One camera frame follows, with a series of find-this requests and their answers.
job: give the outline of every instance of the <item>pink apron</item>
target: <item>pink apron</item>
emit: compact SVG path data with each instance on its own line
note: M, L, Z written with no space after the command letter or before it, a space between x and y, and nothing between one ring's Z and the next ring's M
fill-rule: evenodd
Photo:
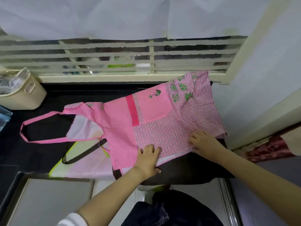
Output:
M214 136L225 133L223 122L215 108L208 71L189 72L171 82L145 89L110 102L79 102L66 105L63 112L50 112L23 122L21 126L53 116L77 114L95 122L104 132L100 137L31 141L31 143L61 143L106 138L114 170L132 167L138 148L154 144L161 147L160 158L187 154L192 148L190 134L204 129ZM22 138L27 138L20 131Z

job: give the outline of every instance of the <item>human hand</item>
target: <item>human hand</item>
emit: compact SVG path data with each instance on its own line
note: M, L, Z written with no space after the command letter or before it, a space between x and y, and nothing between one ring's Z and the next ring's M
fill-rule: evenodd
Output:
M161 149L154 149L152 144L145 146L143 151L139 149L136 163L132 169L136 170L142 176L143 180L161 173L159 168L155 168L160 152Z
M225 150L227 151L213 135L203 130L192 133L188 141L196 148L193 150L194 153L212 162L217 163L221 153L225 152Z

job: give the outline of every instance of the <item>beige basket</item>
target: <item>beige basket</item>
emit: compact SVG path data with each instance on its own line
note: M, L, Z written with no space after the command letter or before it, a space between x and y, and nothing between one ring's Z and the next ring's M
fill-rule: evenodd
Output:
M32 110L40 106L46 94L46 90L29 74L18 90L0 95L0 105L11 110Z

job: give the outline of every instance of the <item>white wall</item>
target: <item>white wall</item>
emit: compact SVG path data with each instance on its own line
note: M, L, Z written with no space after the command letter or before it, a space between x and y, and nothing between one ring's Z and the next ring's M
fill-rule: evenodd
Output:
M229 136L301 87L301 0L291 0L230 85L212 86Z

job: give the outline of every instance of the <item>apron strap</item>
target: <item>apron strap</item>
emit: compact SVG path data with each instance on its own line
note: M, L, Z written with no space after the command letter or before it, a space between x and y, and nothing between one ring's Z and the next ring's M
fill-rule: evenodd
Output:
M63 112L51 111L51 112L46 113L44 115L41 115L41 116L38 116L38 117L35 117L35 118L32 118L32 119L29 119L27 121L24 121L22 123L22 125L21 125L20 136L23 138L23 140L25 140L28 143L62 143L62 142L76 142L76 141L83 141L83 140L95 140L95 139L99 139L99 137L94 137L94 138L89 138L89 139L78 139L78 140L75 140L75 139L68 139L67 137L61 137L61 138L51 139L51 140L28 141L28 139L24 136L24 134L22 132L23 126L31 124L31 123L36 122L36 121L43 120L43 119L51 117L51 116L54 116L56 114L62 115L62 114L66 114L66 113L65 113L65 111L63 111Z
M73 159L70 159L69 161L66 161L66 154L68 151L65 151L62 157L62 163L63 164L72 164L77 162L78 160L84 158L85 156L89 155L96 149L100 148L103 144L107 142L107 139L102 139L100 142L96 143L94 146L90 147L88 150L84 151L83 153L79 154L78 156L75 156Z

